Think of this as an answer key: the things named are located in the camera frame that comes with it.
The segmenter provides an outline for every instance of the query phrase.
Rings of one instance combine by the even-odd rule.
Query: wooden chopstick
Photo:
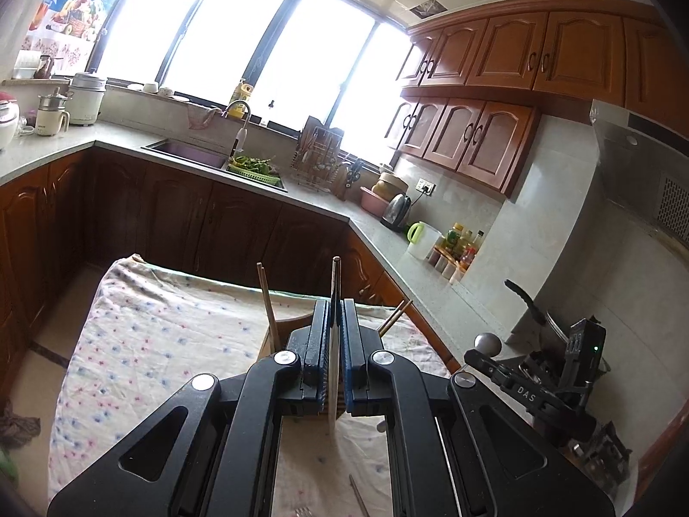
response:
[[[378,330],[378,336],[382,338],[385,333],[392,328],[392,325],[397,323],[397,319],[399,319],[402,314],[404,313],[404,310],[411,305],[411,299],[407,301],[406,303],[402,301],[401,304],[397,305],[397,308],[393,313],[387,318],[387,320],[382,324],[381,328]]]
[[[270,289],[268,288],[268,278],[265,276],[265,269],[260,262],[256,263],[258,270],[258,281],[261,282],[261,291],[263,291],[263,303],[265,304],[265,313],[268,315],[268,333],[270,335],[271,353],[274,354],[282,347],[280,344],[280,337],[278,335],[278,325],[275,322],[275,314],[273,313],[273,304],[270,302]]]

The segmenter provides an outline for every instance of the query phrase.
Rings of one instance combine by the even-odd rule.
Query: range hood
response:
[[[689,248],[689,140],[597,100],[590,118],[606,196]]]

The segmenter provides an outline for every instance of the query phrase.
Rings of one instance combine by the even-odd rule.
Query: wall mural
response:
[[[115,0],[44,0],[22,49],[56,58],[54,73],[83,72],[102,24]]]

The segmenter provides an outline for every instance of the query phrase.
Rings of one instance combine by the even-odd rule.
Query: tiled floor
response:
[[[91,306],[102,272],[85,267],[55,305],[36,342],[69,359]],[[47,509],[47,454],[57,395],[65,370],[35,352],[27,352],[10,399],[15,414],[40,417],[40,436],[10,452],[19,469],[19,494],[40,515]]]

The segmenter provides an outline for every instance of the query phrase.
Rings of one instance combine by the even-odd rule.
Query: kitchen sink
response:
[[[178,142],[177,140],[165,140],[164,142],[159,142],[157,144],[150,144],[147,145],[145,149],[150,149],[151,151],[162,153],[166,156],[179,157],[187,161],[191,161],[192,163],[211,167],[217,169],[218,171],[222,171],[229,177],[242,178],[246,181],[262,184],[265,187],[287,192],[282,180],[280,180],[278,184],[268,184],[263,183],[263,181],[257,181],[251,177],[243,176],[239,173],[229,173],[227,170],[228,157],[222,153],[217,153],[216,151],[210,151],[209,149],[204,149],[195,145],[185,144],[184,142]]]
[[[157,144],[147,145],[146,149],[164,153],[168,156],[181,157],[187,161],[200,163],[206,167],[213,167],[221,170],[227,163],[227,156],[221,153],[209,151],[195,145],[185,144],[184,142],[177,142],[175,140],[165,140]]]

